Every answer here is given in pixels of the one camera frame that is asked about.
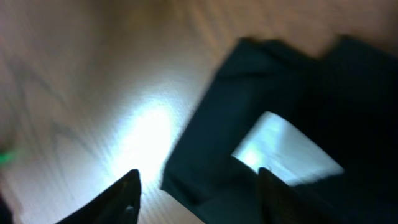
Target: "wood grain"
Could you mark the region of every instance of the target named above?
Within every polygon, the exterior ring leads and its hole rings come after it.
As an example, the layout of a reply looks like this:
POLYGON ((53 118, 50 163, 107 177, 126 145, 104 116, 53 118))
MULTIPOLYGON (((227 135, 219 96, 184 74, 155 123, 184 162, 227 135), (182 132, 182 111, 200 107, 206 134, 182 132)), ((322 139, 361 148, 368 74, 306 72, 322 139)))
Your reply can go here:
POLYGON ((201 223, 158 190, 167 155, 238 37, 318 57, 338 34, 397 53, 393 0, 0 1, 0 186, 54 223, 130 169, 140 223, 201 223))

